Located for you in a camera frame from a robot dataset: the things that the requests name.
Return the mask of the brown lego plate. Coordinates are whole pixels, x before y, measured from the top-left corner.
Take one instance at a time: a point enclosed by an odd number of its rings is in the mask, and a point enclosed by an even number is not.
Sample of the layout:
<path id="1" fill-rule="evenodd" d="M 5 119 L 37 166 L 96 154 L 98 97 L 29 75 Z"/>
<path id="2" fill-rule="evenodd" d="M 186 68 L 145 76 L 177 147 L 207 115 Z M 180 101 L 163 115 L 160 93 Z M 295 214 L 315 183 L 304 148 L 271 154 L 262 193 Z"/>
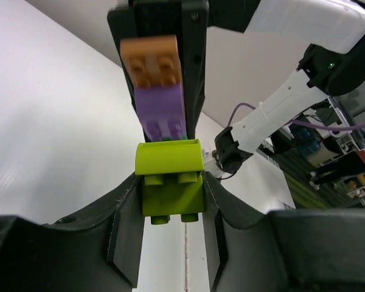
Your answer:
<path id="1" fill-rule="evenodd" d="M 123 39 L 120 57 L 136 88 L 168 88 L 183 82 L 175 35 Z"/>

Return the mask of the purple butterfly lego brick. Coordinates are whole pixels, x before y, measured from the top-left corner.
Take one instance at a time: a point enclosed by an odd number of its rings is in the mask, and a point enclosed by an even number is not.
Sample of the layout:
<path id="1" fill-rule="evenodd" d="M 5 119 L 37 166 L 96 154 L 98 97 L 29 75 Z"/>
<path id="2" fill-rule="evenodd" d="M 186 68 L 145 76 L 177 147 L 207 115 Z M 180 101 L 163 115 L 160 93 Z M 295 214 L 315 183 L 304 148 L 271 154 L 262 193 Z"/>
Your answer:
<path id="1" fill-rule="evenodd" d="M 137 116 L 152 142 L 187 136 L 183 86 L 135 88 Z"/>

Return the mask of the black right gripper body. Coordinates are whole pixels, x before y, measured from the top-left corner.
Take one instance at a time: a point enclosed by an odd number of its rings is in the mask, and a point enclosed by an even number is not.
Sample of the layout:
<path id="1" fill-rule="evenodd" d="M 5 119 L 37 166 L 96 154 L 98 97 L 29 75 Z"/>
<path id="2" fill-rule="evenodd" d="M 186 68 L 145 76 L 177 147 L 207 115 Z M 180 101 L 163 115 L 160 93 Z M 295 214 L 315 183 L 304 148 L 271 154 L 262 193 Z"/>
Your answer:
<path id="1" fill-rule="evenodd" d="M 114 38 L 193 36 L 206 29 L 207 1 L 130 1 L 112 9 L 107 22 Z"/>

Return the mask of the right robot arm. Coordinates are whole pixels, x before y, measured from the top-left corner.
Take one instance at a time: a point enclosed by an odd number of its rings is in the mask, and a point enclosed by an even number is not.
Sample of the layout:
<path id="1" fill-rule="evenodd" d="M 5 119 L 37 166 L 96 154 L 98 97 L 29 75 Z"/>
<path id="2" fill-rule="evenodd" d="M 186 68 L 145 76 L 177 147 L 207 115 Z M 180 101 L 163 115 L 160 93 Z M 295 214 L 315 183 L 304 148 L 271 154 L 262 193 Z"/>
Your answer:
<path id="1" fill-rule="evenodd" d="M 144 131 L 135 173 L 146 178 L 235 174 L 297 114 L 365 80 L 361 1 L 129 1 L 111 9 L 107 22 Z M 210 27 L 290 35 L 309 45 L 274 94 L 215 138 L 214 157 L 204 162 L 194 132 L 205 99 Z"/>

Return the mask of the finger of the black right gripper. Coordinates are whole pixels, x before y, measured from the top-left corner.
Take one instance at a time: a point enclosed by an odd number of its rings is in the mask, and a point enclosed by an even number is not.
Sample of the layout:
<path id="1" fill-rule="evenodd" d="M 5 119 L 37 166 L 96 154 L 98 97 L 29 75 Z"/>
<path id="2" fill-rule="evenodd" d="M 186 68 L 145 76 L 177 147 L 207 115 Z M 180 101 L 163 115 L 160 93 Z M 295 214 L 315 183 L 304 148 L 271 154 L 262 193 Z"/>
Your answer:
<path id="1" fill-rule="evenodd" d="M 126 70 L 126 68 L 123 64 L 122 64 L 122 70 L 123 70 L 125 80 L 127 83 L 128 92 L 130 94 L 131 105 L 134 109 L 135 114 L 137 115 L 136 102 L 135 102 L 135 98 L 134 98 L 134 85 L 133 85 L 133 82 L 131 81 L 128 71 Z"/>
<path id="2" fill-rule="evenodd" d="M 181 44 L 187 136 L 189 139 L 193 139 L 205 99 L 205 30 L 184 27 Z"/>

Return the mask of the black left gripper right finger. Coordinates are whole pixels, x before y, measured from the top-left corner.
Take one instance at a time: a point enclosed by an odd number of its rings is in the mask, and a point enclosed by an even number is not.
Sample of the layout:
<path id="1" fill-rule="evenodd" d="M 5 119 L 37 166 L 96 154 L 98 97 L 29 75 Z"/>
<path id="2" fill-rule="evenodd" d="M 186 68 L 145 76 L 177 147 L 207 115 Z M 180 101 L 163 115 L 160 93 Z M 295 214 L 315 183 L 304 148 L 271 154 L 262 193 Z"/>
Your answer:
<path id="1" fill-rule="evenodd" d="M 203 176 L 211 291 L 365 291 L 365 209 L 263 214 Z"/>

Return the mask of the lime lego brick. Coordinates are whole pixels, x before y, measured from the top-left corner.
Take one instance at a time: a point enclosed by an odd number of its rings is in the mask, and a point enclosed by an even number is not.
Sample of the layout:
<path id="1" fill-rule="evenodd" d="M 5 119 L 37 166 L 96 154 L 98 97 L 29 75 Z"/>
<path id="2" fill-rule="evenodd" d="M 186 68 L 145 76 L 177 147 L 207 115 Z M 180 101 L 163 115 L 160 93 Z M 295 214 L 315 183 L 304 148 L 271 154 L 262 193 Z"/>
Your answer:
<path id="1" fill-rule="evenodd" d="M 198 139 L 140 143 L 135 175 L 142 178 L 142 211 L 151 224 L 167 224 L 172 215 L 183 223 L 205 211 L 204 160 Z"/>

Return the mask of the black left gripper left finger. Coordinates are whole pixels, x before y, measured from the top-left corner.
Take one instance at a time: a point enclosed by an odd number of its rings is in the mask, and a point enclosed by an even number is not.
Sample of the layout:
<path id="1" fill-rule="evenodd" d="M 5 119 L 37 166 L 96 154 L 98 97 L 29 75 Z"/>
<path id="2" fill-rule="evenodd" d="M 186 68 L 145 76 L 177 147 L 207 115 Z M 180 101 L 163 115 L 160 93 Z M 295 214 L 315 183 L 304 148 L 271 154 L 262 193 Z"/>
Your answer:
<path id="1" fill-rule="evenodd" d="M 53 224 L 0 215 L 0 291 L 131 291 L 143 234 L 134 175 Z"/>

